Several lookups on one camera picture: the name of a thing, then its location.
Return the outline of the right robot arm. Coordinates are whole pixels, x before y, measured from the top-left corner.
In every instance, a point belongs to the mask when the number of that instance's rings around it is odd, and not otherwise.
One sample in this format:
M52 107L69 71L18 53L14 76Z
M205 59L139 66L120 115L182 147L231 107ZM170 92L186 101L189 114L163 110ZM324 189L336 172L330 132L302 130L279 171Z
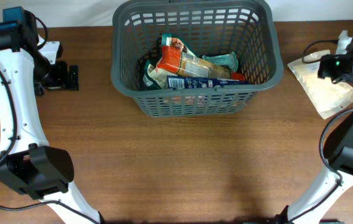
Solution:
M318 78L333 84L353 83L353 36L334 41L334 55L317 60ZM287 205L271 223L320 223L339 197L353 186L353 108L336 113L324 127L319 140L323 167L310 188Z

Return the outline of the beige Pantree rice bag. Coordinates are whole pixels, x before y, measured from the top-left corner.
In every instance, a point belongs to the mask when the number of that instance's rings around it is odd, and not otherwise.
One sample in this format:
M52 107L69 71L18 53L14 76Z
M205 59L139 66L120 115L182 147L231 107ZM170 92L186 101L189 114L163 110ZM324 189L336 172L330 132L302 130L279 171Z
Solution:
M303 63L297 59L288 64L322 119L328 119L353 103L353 87L333 84L330 78L318 78L320 63Z

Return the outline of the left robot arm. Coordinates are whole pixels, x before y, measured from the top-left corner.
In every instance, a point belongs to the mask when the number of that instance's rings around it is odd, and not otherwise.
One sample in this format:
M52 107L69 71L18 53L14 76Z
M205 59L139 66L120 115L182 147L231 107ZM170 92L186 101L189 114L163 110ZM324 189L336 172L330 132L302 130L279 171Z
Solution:
M45 91L77 91L78 67L61 60L58 41L40 36L40 19L23 7L0 22L0 182L49 206L65 223L103 223L74 181L70 154L51 147L36 98Z

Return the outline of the teal snack wrapper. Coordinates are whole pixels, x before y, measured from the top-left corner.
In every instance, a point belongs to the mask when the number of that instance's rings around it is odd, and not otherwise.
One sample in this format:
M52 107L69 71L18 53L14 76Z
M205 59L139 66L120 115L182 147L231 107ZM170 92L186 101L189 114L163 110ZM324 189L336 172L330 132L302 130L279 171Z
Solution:
M222 67L229 68L232 72L237 72L239 62L235 52L231 52L230 54L217 55L217 56L202 56L202 59L213 63L215 65L219 65Z

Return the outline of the green food pouch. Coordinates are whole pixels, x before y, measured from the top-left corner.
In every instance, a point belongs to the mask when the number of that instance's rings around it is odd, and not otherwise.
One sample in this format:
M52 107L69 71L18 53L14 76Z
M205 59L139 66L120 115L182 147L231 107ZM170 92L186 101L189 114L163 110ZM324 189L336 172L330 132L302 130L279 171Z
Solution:
M169 88L167 78L177 77L182 54L195 56L183 39L170 33L162 33L157 44L160 56L154 66L150 59L144 66L143 83L148 90L160 90Z

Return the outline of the Kleenex tissue multipack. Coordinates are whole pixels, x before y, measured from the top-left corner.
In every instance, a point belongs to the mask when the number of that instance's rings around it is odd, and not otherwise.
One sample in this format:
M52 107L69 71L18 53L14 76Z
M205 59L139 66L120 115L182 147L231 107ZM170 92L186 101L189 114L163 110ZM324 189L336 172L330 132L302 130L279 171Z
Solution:
M229 80L222 78L194 78L182 76L168 76L167 84L173 89L198 89L198 88L215 88L229 85L247 85L247 81Z

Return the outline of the orange spaghetti packet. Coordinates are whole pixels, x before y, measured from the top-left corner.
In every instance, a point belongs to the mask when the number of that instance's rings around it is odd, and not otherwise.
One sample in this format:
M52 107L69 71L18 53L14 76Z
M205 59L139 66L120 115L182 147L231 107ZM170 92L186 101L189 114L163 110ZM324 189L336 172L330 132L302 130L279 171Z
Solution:
M156 67L183 77L245 81L245 77L240 73L232 72L228 68L215 65L171 46L162 47L162 57Z

